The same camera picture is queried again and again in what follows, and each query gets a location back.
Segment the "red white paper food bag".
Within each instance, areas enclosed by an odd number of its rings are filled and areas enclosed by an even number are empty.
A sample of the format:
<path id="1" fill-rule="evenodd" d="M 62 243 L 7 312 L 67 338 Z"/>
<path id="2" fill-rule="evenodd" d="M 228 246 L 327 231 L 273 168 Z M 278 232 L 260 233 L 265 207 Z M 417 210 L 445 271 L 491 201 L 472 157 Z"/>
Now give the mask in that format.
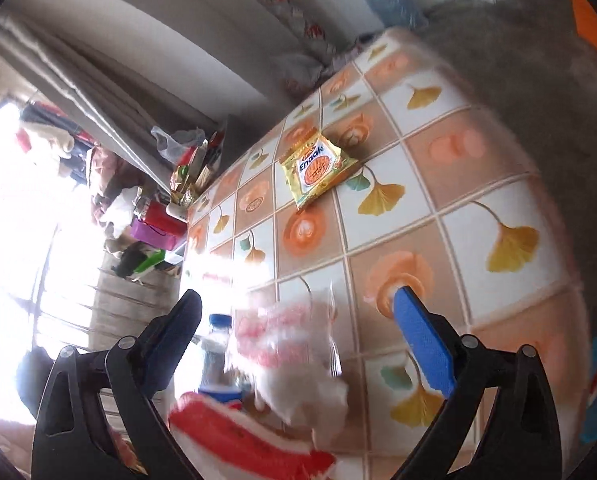
<path id="1" fill-rule="evenodd" d="M 250 415 L 188 392 L 168 414 L 168 428 L 205 479 L 327 479 L 334 455 L 281 437 Z"/>

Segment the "Pepsi plastic bottle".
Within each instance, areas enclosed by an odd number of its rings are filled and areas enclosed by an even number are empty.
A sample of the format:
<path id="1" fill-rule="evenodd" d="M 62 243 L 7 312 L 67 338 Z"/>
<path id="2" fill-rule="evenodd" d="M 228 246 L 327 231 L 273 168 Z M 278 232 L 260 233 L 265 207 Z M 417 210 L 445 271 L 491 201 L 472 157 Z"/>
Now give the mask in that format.
<path id="1" fill-rule="evenodd" d="M 239 405 L 243 390 L 227 367 L 231 328 L 230 315 L 210 315 L 210 331 L 200 340 L 203 369 L 198 391 L 220 403 Z"/>

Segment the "white tissue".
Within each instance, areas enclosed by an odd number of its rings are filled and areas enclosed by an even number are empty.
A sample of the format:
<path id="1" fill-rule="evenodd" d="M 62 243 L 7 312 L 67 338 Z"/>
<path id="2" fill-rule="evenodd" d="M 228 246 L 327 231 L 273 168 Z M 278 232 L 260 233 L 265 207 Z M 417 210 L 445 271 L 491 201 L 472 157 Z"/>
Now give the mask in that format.
<path id="1" fill-rule="evenodd" d="M 286 426 L 310 429 L 318 448 L 331 444 L 344 429 L 348 386 L 321 364 L 256 365 L 253 384 L 258 402 L 269 406 Z"/>

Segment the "clear red-dotted plastic bag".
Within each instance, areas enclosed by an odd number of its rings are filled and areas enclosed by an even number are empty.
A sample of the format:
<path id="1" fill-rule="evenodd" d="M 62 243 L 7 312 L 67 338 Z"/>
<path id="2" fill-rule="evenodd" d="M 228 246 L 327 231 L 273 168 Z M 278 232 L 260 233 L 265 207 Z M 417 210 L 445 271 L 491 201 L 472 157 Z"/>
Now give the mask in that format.
<path id="1" fill-rule="evenodd" d="M 305 286 L 290 299 L 236 310 L 226 357 L 228 370 L 254 382 L 259 370 L 315 364 L 331 377 L 341 375 L 334 338 L 338 315 L 332 286 Z"/>

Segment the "yellow snack packet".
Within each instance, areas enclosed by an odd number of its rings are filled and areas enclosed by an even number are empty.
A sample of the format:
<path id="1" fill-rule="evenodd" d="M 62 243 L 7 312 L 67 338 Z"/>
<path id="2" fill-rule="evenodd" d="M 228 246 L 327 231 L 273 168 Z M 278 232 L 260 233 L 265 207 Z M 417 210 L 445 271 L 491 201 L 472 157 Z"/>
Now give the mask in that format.
<path id="1" fill-rule="evenodd" d="M 305 209 L 358 169 L 359 162 L 312 128 L 280 160 L 297 210 Z"/>

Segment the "purple container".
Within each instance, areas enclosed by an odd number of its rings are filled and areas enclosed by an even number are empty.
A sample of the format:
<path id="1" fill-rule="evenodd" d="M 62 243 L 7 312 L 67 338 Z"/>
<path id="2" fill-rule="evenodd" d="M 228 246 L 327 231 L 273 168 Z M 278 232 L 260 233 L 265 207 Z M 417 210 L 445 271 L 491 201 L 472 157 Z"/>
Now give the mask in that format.
<path id="1" fill-rule="evenodd" d="M 179 242 L 178 236 L 154 228 L 138 218 L 132 220 L 130 236 L 153 248 L 164 250 L 174 250 Z"/>

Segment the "hanging clothes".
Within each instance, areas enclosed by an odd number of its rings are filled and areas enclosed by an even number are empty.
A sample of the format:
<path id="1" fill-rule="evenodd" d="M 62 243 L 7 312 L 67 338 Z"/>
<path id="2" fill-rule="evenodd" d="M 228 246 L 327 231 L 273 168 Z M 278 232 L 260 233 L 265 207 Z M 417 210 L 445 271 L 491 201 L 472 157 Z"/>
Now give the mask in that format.
<path id="1" fill-rule="evenodd" d="M 87 183 L 87 154 L 96 141 L 62 110 L 46 103 L 27 104 L 15 137 L 35 162 L 54 165 L 61 176 Z"/>

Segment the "white plastic bag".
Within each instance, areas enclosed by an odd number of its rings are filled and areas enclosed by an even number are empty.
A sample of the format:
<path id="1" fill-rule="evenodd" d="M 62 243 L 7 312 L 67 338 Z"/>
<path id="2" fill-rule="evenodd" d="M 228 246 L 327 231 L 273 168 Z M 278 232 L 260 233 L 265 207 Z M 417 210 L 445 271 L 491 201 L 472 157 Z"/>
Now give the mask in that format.
<path id="1" fill-rule="evenodd" d="M 154 126 L 151 129 L 151 134 L 156 141 L 158 153 L 174 166 L 178 164 L 189 148 L 195 148 L 205 140 L 205 131 L 201 128 L 168 133 L 162 128 Z"/>

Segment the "grey curtain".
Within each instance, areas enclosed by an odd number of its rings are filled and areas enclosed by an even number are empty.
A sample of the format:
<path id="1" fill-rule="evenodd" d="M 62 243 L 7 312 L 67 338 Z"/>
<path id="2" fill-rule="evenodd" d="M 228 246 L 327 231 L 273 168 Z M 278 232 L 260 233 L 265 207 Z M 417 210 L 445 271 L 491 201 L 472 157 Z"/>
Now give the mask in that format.
<path id="1" fill-rule="evenodd" d="M 0 12 L 0 55 L 94 140 L 136 167 L 162 188 L 174 164 L 152 136 L 201 128 L 216 122 L 134 70 L 71 37 Z"/>

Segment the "orange chair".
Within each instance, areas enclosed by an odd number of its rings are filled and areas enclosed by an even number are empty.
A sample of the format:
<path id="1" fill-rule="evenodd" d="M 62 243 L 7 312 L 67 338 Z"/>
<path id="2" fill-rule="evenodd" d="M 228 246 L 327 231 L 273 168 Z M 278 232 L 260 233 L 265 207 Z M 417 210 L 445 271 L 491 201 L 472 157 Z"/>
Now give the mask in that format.
<path id="1" fill-rule="evenodd" d="M 597 12 L 588 0 L 571 0 L 577 34 L 597 50 Z"/>

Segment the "patterned rolled mat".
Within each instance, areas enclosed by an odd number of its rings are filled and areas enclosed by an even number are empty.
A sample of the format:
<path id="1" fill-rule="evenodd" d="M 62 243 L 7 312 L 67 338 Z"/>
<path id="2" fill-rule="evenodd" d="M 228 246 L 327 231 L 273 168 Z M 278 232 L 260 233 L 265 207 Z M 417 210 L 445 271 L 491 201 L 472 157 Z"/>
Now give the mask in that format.
<path id="1" fill-rule="evenodd" d="M 315 58 L 323 64 L 332 62 L 337 49 L 327 40 L 322 26 L 292 0 L 256 0 L 274 16 Z"/>

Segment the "blue water jug on floor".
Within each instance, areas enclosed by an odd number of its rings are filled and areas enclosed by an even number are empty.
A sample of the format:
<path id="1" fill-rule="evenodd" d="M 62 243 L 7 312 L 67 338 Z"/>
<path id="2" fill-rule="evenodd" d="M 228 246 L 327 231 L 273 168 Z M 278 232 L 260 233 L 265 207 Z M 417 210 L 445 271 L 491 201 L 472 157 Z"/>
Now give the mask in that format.
<path id="1" fill-rule="evenodd" d="M 364 0 L 385 28 L 417 29 L 428 24 L 414 0 Z"/>

